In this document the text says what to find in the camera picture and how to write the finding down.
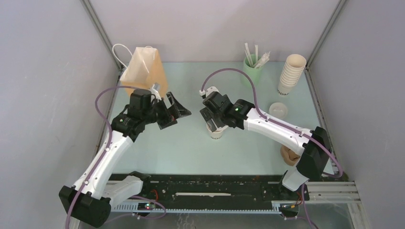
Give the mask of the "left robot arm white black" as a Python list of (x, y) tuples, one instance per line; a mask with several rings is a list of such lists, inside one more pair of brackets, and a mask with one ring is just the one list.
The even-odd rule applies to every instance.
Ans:
[(103, 115), (108, 134), (86, 171), (70, 187), (63, 186), (59, 198), (67, 213), (65, 228), (75, 218), (99, 228), (106, 223), (111, 209), (136, 195), (147, 198), (149, 183), (140, 175), (128, 175), (124, 180), (107, 188), (118, 160), (145, 130), (146, 125), (157, 124), (160, 129), (177, 124), (177, 120), (191, 115), (171, 92), (162, 97), (153, 88), (133, 88), (129, 103), (110, 122)]

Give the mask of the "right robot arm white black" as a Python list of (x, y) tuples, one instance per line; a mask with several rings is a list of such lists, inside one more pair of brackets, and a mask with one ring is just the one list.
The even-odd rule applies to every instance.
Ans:
[(264, 114), (246, 100), (239, 99), (232, 103), (227, 95), (216, 91), (200, 91), (200, 96), (205, 106), (200, 113), (212, 131), (226, 126), (253, 131), (281, 143), (299, 156), (277, 187), (281, 198), (291, 199), (302, 184), (321, 179), (330, 159), (323, 150), (330, 147), (323, 128), (300, 128)]

